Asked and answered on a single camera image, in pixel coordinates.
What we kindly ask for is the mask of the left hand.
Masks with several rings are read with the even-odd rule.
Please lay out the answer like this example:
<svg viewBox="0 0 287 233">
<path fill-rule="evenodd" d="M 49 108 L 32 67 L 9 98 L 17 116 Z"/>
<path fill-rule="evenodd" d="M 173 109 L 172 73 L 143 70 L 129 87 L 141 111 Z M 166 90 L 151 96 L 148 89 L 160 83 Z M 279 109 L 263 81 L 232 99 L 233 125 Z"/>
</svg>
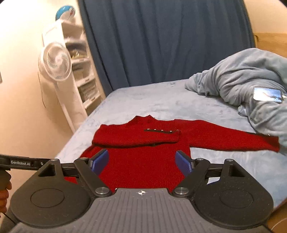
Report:
<svg viewBox="0 0 287 233">
<path fill-rule="evenodd" d="M 12 189 L 11 182 L 8 182 L 7 186 L 0 191 L 0 212 L 5 214 L 7 212 L 7 200 L 9 198 L 9 190 Z"/>
</svg>

